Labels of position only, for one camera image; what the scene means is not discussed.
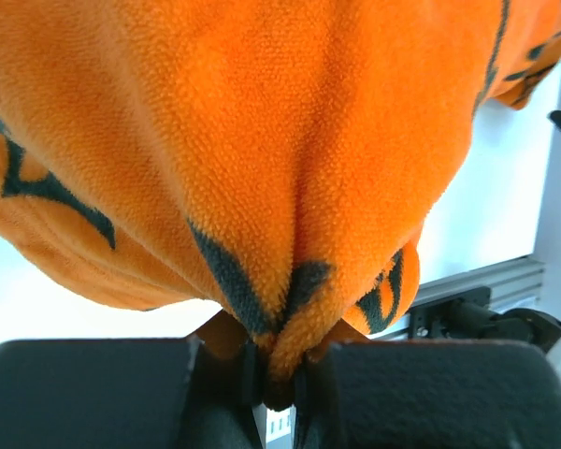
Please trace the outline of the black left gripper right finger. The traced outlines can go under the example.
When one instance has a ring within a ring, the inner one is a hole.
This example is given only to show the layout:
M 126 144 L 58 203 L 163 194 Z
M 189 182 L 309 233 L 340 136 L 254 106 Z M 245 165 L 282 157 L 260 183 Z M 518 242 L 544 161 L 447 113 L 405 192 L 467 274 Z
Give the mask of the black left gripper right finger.
M 297 448 L 561 448 L 561 381 L 516 342 L 334 343 L 295 406 Z

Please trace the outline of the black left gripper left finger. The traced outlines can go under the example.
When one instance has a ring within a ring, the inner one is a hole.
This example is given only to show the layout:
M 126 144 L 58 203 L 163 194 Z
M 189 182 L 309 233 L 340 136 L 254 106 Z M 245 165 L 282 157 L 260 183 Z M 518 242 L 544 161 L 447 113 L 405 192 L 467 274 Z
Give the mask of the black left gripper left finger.
M 0 448 L 262 448 L 254 348 L 198 339 L 0 344 Z

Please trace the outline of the orange black patterned pillowcase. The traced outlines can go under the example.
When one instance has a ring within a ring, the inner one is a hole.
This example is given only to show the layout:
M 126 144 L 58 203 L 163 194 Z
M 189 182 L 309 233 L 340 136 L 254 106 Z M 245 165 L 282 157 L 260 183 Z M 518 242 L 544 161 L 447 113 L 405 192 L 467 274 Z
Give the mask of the orange black patterned pillowcase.
M 100 304 L 218 302 L 279 411 L 405 314 L 479 107 L 560 59 L 561 1 L 0 1 L 0 236 Z

